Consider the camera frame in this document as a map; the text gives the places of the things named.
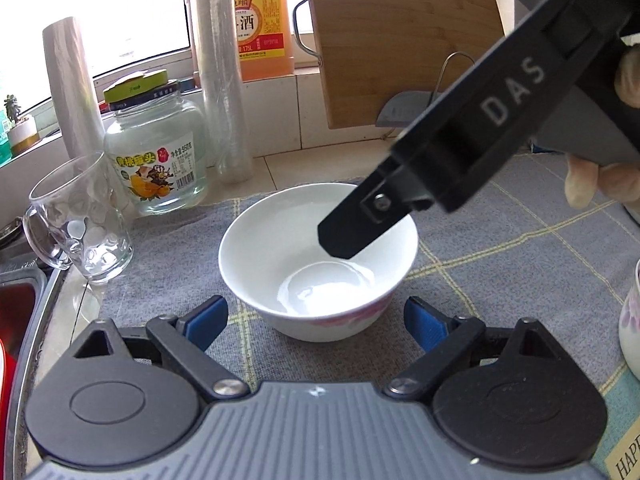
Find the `gloved right hand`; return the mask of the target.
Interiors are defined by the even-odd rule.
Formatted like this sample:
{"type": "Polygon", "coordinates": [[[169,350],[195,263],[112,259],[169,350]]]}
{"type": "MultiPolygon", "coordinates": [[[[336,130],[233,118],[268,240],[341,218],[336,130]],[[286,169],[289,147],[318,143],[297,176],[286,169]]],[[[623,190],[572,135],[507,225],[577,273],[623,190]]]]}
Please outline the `gloved right hand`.
{"type": "MultiPolygon", "coordinates": [[[[615,76],[616,96],[631,108],[639,108],[639,46],[636,44],[620,61],[615,76]]],[[[588,206],[597,191],[622,203],[631,214],[639,213],[639,165],[626,162],[599,166],[573,154],[567,156],[564,193],[574,208],[588,206]]]]}

